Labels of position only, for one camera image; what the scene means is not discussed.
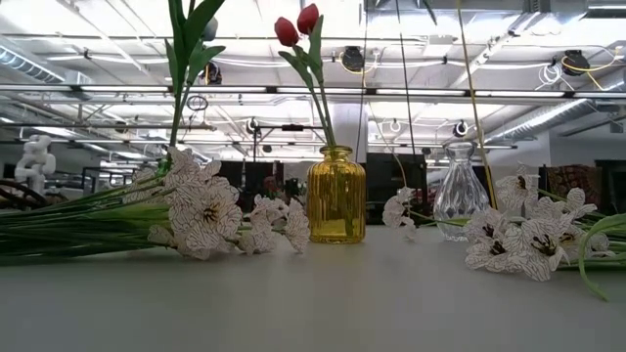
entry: yellow glass vase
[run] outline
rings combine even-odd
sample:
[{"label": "yellow glass vase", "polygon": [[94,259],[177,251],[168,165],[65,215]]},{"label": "yellow glass vase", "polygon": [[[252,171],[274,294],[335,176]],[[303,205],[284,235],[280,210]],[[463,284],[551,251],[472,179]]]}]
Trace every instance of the yellow glass vase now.
[{"label": "yellow glass vase", "polygon": [[365,170],[348,160],[348,147],[323,147],[320,152],[324,161],[308,173],[310,240],[358,243],[365,238]]}]

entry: red tulip bud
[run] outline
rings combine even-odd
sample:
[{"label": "red tulip bud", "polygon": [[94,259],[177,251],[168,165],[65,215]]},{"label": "red tulip bud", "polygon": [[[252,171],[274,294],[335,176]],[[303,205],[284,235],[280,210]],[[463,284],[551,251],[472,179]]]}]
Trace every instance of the red tulip bud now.
[{"label": "red tulip bud", "polygon": [[300,16],[297,17],[297,30],[302,34],[311,34],[319,18],[320,12],[315,4],[305,7],[302,9]]},{"label": "red tulip bud", "polygon": [[274,31],[281,44],[288,47],[297,44],[297,41],[300,39],[293,23],[285,18],[279,18],[276,23],[274,23]]}]

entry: red tulip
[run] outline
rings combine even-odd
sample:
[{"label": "red tulip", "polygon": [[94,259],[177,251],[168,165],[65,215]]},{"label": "red tulip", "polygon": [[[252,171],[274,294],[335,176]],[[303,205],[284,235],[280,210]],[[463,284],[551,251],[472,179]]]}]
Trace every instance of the red tulip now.
[{"label": "red tulip", "polygon": [[281,44],[288,47],[297,44],[297,41],[300,39],[293,23],[285,18],[279,18],[276,23],[274,23],[274,31]]},{"label": "red tulip", "polygon": [[300,12],[300,16],[297,17],[297,30],[302,34],[311,34],[319,18],[320,12],[315,4],[305,7]]}]

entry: glass vase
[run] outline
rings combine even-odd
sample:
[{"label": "glass vase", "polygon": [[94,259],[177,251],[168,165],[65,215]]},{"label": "glass vase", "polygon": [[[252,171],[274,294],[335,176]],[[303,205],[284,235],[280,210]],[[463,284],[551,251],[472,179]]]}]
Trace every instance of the glass vase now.
[{"label": "glass vase", "polygon": [[358,243],[365,238],[365,170],[348,147],[323,147],[309,168],[307,215],[312,242]]},{"label": "glass vase", "polygon": [[[489,206],[489,197],[471,169],[470,158],[476,149],[472,142],[454,142],[445,146],[450,169],[439,186],[434,200],[434,218],[450,220],[470,218],[475,211]],[[466,241],[462,227],[438,223],[447,241]]]}]

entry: table surface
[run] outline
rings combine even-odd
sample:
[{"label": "table surface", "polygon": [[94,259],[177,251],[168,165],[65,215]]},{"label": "table surface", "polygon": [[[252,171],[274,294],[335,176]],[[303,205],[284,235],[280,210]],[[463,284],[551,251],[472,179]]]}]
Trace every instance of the table surface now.
[{"label": "table surface", "polygon": [[295,255],[171,250],[0,268],[0,351],[624,351],[626,282],[471,271],[467,244],[369,227]]}]

